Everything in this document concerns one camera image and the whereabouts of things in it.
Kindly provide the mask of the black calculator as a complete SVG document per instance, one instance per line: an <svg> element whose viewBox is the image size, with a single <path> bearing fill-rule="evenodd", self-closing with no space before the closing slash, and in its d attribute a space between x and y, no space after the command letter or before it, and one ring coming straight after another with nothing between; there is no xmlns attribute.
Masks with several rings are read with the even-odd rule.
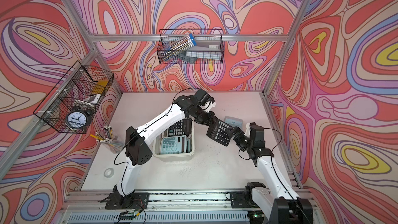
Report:
<svg viewBox="0 0 398 224"><path fill-rule="evenodd" d="M192 132L192 121L189 118L185 118L181 121L178 121L171 125L163 135L165 137L173 137L173 136L190 136Z"/></svg>
<svg viewBox="0 0 398 224"><path fill-rule="evenodd" d="M214 117L206 132L206 136L211 140L228 147L233 134L233 127L226 122Z"/></svg>

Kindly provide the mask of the white plastic storage box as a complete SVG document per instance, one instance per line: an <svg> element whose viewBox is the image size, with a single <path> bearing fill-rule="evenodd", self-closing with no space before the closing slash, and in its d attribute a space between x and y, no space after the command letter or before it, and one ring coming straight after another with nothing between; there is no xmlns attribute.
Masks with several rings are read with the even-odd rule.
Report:
<svg viewBox="0 0 398 224"><path fill-rule="evenodd" d="M195 153L194 127L183 119L166 129L153 142L153 155L163 162L188 161Z"/></svg>

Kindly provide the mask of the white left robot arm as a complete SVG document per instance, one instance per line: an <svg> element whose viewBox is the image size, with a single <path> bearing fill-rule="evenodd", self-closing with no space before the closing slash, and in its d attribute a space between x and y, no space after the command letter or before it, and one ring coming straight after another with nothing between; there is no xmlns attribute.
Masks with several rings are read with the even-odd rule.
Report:
<svg viewBox="0 0 398 224"><path fill-rule="evenodd" d="M203 89L198 89L194 95L175 95L171 105L160 115L137 128L126 130L123 152L125 162L115 163L124 165L122 176L114 186L112 193L103 200L107 209L129 208L135 203L135 185L142 165L152 158L150 145L160 134L178 121L191 118L202 125L210 125L214 116L211 109L215 100Z"/></svg>

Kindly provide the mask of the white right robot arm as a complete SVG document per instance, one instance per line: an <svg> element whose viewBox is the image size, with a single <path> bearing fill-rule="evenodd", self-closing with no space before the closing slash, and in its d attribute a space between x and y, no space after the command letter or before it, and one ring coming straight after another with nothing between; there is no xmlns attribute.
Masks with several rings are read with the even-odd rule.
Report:
<svg viewBox="0 0 398 224"><path fill-rule="evenodd" d="M254 122L247 127L248 134L238 127L227 130L240 151L247 152L265 179L265 184L249 186L247 198L264 214L264 224L312 224L313 206L289 185L277 166L275 155L266 147L264 127Z"/></svg>

